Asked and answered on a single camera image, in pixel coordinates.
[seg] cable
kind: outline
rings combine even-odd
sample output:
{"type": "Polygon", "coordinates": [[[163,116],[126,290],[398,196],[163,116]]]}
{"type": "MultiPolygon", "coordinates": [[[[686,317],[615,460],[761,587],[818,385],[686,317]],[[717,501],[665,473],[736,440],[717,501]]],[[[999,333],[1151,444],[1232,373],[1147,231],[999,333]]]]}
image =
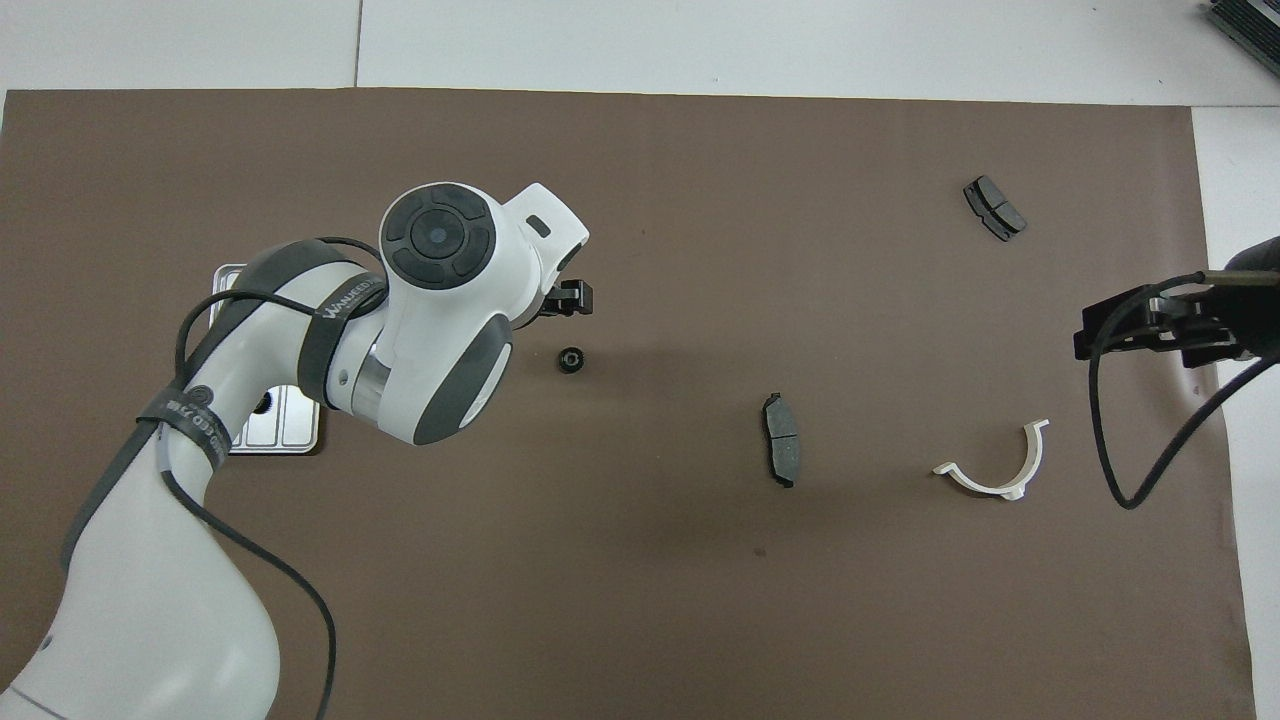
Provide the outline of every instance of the cable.
{"type": "Polygon", "coordinates": [[[161,424],[160,432],[156,437],[156,464],[160,466],[160,478],[164,480],[164,486],[169,488],[169,495],[182,503],[188,512],[200,520],[204,520],[205,524],[218,530],[223,537],[266,561],[280,573],[284,573],[291,580],[294,582],[294,584],[302,588],[302,592],[307,593],[311,602],[314,602],[316,609],[320,610],[320,615],[324,618],[325,632],[329,635],[329,660],[325,666],[324,691],[320,693],[320,707],[316,710],[316,720],[323,720],[324,714],[329,707],[329,696],[333,694],[333,676],[338,665],[338,628],[334,625],[333,614],[329,612],[328,603],[325,603],[324,598],[320,597],[320,592],[302,577],[302,573],[294,570],[292,565],[280,560],[280,557],[274,555],[271,551],[241,534],[236,530],[236,528],[224,523],[216,515],[196,502],[195,498],[187,495],[187,491],[178,484],[178,478],[174,477],[173,468],[169,464],[169,446],[165,441],[165,430],[166,428],[161,424]]]}
{"type": "Polygon", "coordinates": [[[1183,423],[1183,427],[1179,428],[1176,434],[1174,434],[1174,438],[1169,441],[1165,451],[1160,454],[1156,464],[1152,465],[1147,477],[1142,480],[1142,484],[1138,487],[1138,492],[1133,493],[1133,497],[1124,496],[1124,492],[1120,489],[1120,484],[1116,480],[1115,470],[1111,468],[1111,457],[1107,455],[1107,441],[1102,432],[1102,410],[1098,404],[1098,369],[1102,363],[1102,354],[1106,352],[1107,346],[1111,345],[1111,336],[1116,327],[1119,327],[1119,324],[1130,313],[1137,310],[1144,302],[1166,290],[1202,282],[1204,282],[1204,273],[1192,273],[1148,286],[1146,290],[1121,302],[1107,316],[1106,322],[1102,323],[1102,328],[1098,331],[1097,338],[1094,340],[1093,351],[1089,355],[1089,413],[1093,420],[1093,441],[1098,448],[1098,462],[1102,465],[1102,474],[1106,477],[1111,497],[1114,497],[1116,503],[1125,510],[1133,510],[1147,500],[1152,488],[1155,488],[1156,483],[1160,482],[1160,477],[1165,473],[1165,469],[1169,468],[1169,464],[1172,462],[1174,457],[1190,438],[1192,433],[1194,433],[1204,423],[1204,420],[1213,414],[1215,410],[1217,410],[1229,397],[1235,395],[1236,391],[1248,384],[1253,378],[1261,375],[1265,370],[1272,368],[1277,361],[1280,361],[1280,356],[1258,360],[1213,393],[1213,396],[1210,397],[1204,405],[1196,410],[1196,413],[1193,413],[1192,416],[1183,423]]]}
{"type": "Polygon", "coordinates": [[[381,252],[378,251],[376,247],[374,247],[372,245],[369,245],[367,242],[361,242],[361,241],[358,241],[358,240],[356,240],[353,237],[337,237],[337,236],[329,237],[329,236],[326,236],[326,237],[317,237],[316,240],[319,240],[320,242],[324,242],[326,245],[346,245],[347,247],[356,247],[358,250],[364,250],[365,252],[372,255],[374,258],[378,259],[379,263],[383,261],[383,255],[381,255],[381,252]]]}
{"type": "Polygon", "coordinates": [[[288,297],[275,295],[274,292],[259,292],[256,290],[224,290],[210,295],[197,302],[196,306],[191,309],[191,313],[187,313],[187,316],[182,319],[182,325],[178,327],[178,342],[174,345],[173,351],[173,372],[174,375],[182,380],[183,386],[187,384],[186,380],[188,379],[187,337],[191,334],[191,327],[196,324],[196,319],[200,318],[205,310],[212,307],[223,300],[261,300],[262,302],[274,302],[306,315],[315,313],[314,307],[307,307],[296,300],[289,300],[288,297]]]}

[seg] white curved bracket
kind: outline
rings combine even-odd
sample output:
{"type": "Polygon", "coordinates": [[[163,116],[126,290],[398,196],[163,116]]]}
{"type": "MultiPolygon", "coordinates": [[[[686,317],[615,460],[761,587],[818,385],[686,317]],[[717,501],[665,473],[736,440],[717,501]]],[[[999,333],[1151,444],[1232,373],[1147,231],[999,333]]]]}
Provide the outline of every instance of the white curved bracket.
{"type": "Polygon", "coordinates": [[[943,462],[934,468],[933,473],[951,475],[951,479],[974,492],[998,495],[1005,500],[1019,500],[1027,495],[1027,483],[1036,475],[1036,470],[1039,470],[1041,459],[1044,456],[1044,437],[1041,434],[1041,428],[1047,424],[1048,420],[1036,420],[1034,423],[1023,425],[1023,429],[1027,432],[1027,460],[1023,462],[1023,469],[1018,471],[1018,475],[1000,487],[979,486],[970,480],[955,462],[943,462]]]}

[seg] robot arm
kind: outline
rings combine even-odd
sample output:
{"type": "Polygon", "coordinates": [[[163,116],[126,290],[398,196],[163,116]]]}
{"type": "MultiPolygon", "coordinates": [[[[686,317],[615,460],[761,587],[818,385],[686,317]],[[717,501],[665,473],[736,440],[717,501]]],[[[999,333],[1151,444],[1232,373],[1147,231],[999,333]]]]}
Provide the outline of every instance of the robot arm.
{"type": "Polygon", "coordinates": [[[499,204],[436,183],[383,218],[385,279],[319,240],[250,263],[86,501],[58,614],[0,694],[0,720],[265,717],[279,678],[270,619],[165,478],[201,503],[227,428],[279,384],[415,445],[456,433],[502,379],[512,327],[590,313],[589,286],[554,286],[586,240],[539,184],[499,204]]]}

